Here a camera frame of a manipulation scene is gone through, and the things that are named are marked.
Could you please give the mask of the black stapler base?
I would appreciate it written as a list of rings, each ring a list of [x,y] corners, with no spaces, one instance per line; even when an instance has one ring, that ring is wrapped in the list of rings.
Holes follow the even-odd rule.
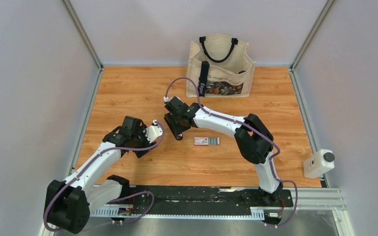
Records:
[[[183,126],[181,126],[176,118],[171,114],[171,113],[167,113],[164,115],[164,119],[170,129],[170,131],[172,132],[174,138],[177,140],[177,141],[180,141],[183,139]]]

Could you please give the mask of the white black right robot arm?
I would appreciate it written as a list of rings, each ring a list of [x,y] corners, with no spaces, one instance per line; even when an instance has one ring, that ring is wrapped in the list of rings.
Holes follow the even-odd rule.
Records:
[[[275,205],[281,199],[283,184],[277,179],[272,163],[274,138],[255,114],[231,116],[213,111],[198,103],[187,105],[178,97],[164,97],[168,111],[164,119],[176,140],[191,128],[217,131],[235,139],[240,154],[255,167],[263,203]]]

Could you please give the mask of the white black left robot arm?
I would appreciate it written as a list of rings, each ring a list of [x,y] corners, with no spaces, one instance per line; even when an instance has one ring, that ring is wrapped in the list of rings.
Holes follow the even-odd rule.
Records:
[[[95,187],[102,175],[129,151],[140,158],[157,147],[164,139],[161,122],[153,120],[147,126],[141,119],[126,116],[122,125],[106,134],[96,151],[76,171],[64,180],[53,180],[47,187],[43,226],[50,232],[83,231],[91,213],[105,204],[125,204],[134,198],[129,181],[111,175]]]

